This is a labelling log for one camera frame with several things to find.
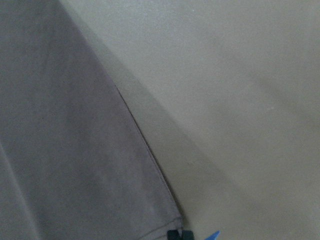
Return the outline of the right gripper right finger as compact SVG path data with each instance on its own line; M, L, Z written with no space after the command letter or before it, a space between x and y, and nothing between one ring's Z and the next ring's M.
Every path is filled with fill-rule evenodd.
M194 233L191 230L183 230L181 232L182 240L194 240Z

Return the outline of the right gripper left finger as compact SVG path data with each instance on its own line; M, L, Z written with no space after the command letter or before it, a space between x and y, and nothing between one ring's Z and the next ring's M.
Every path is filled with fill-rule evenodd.
M166 236L167 240L181 240L180 233L177 229L168 230Z

